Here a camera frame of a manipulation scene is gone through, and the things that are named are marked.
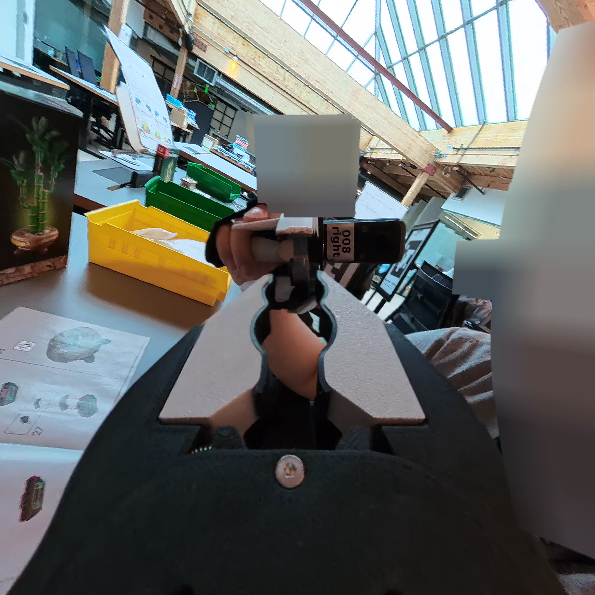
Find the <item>black chair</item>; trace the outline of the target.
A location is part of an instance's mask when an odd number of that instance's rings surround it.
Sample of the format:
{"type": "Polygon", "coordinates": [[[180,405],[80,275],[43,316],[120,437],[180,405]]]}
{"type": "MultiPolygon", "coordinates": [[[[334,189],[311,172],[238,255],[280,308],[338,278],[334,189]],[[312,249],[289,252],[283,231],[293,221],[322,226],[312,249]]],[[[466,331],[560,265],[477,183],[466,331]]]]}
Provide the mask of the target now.
{"type": "Polygon", "coordinates": [[[390,318],[403,334],[437,330],[445,326],[459,295],[453,279],[427,261],[418,267],[404,302],[390,318]]]}

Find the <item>yellow plastic bin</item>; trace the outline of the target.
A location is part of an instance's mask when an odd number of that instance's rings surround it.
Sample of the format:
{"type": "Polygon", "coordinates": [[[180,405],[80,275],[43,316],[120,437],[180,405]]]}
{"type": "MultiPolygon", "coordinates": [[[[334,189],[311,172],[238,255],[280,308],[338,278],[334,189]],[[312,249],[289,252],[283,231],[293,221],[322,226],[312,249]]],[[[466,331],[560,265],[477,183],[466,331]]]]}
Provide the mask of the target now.
{"type": "Polygon", "coordinates": [[[139,201],[86,213],[89,261],[170,292],[212,306],[231,286],[225,268],[216,268],[139,234],[158,229],[170,242],[206,242],[209,233],[139,201]]]}

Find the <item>green plastic bin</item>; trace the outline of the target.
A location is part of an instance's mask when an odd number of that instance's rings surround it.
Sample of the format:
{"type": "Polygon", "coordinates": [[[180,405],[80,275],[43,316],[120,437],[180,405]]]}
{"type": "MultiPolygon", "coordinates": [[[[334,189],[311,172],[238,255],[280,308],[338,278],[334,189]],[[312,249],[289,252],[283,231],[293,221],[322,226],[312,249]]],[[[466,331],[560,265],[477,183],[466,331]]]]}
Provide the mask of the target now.
{"type": "Polygon", "coordinates": [[[198,190],[221,202],[230,203],[241,197],[239,184],[202,164],[188,162],[187,177],[196,182],[198,190]]]}
{"type": "Polygon", "coordinates": [[[206,232],[220,220],[234,214],[234,209],[159,176],[145,184],[145,206],[181,219],[206,232]]]}

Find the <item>person's right hand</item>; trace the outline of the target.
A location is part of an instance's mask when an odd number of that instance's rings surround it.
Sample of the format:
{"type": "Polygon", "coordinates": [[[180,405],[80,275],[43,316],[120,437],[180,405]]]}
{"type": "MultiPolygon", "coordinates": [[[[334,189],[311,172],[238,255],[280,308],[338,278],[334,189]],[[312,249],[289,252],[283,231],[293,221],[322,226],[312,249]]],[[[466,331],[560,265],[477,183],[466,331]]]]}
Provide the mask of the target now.
{"type": "Polygon", "coordinates": [[[257,280],[274,271],[279,264],[257,262],[252,253],[252,232],[245,228],[234,228],[232,222],[242,221],[252,223],[266,219],[280,217],[280,213],[269,213],[266,205],[261,204],[246,210],[234,212],[231,219],[224,221],[219,227],[214,226],[209,240],[221,261],[221,266],[227,268],[236,285],[242,286],[246,282],[257,280]]]}

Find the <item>grey desk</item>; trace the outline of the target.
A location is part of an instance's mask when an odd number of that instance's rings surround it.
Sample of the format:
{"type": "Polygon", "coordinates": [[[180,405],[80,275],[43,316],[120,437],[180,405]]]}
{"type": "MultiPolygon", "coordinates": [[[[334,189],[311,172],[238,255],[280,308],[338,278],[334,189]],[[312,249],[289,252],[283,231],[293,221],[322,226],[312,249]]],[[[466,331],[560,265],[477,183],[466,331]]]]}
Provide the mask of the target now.
{"type": "Polygon", "coordinates": [[[88,261],[87,219],[72,213],[65,268],[1,287],[1,316],[22,306],[149,338],[131,383],[189,330],[237,299],[231,284],[223,302],[209,307],[88,261]]]}

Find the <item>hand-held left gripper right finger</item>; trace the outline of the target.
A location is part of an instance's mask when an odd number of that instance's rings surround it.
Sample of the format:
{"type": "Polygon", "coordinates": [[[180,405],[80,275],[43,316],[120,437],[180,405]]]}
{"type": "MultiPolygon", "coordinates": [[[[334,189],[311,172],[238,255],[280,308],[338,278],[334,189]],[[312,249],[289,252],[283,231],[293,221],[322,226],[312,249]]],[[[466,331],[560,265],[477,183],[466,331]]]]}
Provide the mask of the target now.
{"type": "Polygon", "coordinates": [[[423,423],[426,419],[385,323],[327,273],[318,273],[331,334],[320,383],[332,423],[423,423]]]}

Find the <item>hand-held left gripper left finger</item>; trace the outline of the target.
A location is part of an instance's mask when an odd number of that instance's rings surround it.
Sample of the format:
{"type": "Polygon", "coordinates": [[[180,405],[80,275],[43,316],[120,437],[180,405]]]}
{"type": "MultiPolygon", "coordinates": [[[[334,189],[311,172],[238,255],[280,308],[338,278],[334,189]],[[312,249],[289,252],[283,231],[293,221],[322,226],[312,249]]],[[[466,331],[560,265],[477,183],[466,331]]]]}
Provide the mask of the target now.
{"type": "Polygon", "coordinates": [[[253,424],[254,389],[261,380],[263,351],[255,320],[267,306],[265,275],[209,318],[165,404],[165,424],[253,424]]]}

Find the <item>building instruction booklet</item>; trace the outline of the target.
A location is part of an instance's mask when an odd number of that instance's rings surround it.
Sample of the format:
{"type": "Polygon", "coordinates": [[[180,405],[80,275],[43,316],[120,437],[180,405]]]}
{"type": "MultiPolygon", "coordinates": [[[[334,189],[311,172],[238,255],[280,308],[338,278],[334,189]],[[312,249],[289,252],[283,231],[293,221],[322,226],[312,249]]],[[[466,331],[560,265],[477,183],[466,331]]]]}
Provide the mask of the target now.
{"type": "Polygon", "coordinates": [[[1,318],[1,594],[39,546],[149,341],[23,307],[1,318]]]}

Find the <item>small red green box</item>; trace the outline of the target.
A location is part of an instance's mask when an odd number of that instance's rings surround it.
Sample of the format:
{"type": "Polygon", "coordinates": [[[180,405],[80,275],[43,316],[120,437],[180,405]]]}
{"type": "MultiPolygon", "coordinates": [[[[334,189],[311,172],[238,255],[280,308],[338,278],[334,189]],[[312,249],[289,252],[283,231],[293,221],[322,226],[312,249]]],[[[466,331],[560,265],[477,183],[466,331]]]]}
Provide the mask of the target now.
{"type": "Polygon", "coordinates": [[[153,162],[153,176],[159,176],[165,182],[172,182],[179,155],[180,149],[177,146],[158,144],[153,162]]]}

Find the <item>tilted white instruction board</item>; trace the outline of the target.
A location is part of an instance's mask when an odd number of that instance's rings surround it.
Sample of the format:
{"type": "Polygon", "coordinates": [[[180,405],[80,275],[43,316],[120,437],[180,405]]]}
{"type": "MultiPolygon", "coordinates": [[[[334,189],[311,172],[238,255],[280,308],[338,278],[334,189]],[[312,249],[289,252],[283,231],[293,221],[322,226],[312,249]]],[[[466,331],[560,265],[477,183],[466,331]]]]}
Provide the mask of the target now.
{"type": "Polygon", "coordinates": [[[115,95],[129,145],[152,155],[159,145],[173,148],[170,117],[151,66],[108,27],[104,30],[124,77],[115,95]]]}

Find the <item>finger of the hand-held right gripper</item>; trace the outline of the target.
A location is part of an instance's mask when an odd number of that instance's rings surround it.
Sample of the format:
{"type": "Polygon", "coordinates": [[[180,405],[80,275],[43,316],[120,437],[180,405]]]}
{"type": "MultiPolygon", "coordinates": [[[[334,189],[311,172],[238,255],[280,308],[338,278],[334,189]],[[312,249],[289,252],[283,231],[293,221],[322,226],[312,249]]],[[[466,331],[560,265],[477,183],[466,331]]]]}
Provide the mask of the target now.
{"type": "Polygon", "coordinates": [[[286,217],[280,214],[266,219],[242,218],[234,221],[232,231],[246,231],[252,237],[265,239],[291,239],[298,237],[316,237],[319,234],[317,218],[286,217]]]}
{"type": "Polygon", "coordinates": [[[289,312],[320,309],[325,296],[325,289],[319,278],[323,264],[324,262],[309,260],[289,260],[279,264],[272,272],[272,309],[286,309],[289,312]]]}

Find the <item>black bamboo set box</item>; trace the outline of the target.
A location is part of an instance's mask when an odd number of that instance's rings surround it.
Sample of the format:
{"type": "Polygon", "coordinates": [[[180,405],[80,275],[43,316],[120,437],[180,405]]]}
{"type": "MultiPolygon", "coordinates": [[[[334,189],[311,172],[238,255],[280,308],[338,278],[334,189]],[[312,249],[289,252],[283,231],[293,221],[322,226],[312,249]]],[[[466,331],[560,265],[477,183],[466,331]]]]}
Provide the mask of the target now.
{"type": "Polygon", "coordinates": [[[1,82],[1,286],[67,266],[81,112],[1,82]]]}

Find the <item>white plastic bag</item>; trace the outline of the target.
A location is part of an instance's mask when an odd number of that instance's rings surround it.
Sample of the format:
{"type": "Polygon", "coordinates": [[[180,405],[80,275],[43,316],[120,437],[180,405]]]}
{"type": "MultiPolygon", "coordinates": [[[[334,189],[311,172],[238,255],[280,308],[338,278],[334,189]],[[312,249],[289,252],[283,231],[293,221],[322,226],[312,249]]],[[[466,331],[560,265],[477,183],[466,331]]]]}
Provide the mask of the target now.
{"type": "Polygon", "coordinates": [[[133,231],[133,233],[193,259],[200,260],[205,256],[205,242],[193,239],[181,239],[176,233],[161,228],[144,228],[133,231]]]}

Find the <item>person in grey shirt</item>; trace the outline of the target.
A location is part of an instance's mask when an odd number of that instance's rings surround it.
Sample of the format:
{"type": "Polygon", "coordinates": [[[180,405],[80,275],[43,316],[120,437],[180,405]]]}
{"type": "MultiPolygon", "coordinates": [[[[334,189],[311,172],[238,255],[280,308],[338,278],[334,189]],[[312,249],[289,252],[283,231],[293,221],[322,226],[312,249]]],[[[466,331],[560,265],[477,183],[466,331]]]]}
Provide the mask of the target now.
{"type": "Polygon", "coordinates": [[[465,398],[491,438],[499,438],[490,334],[450,327],[409,333],[406,338],[465,398]]]}

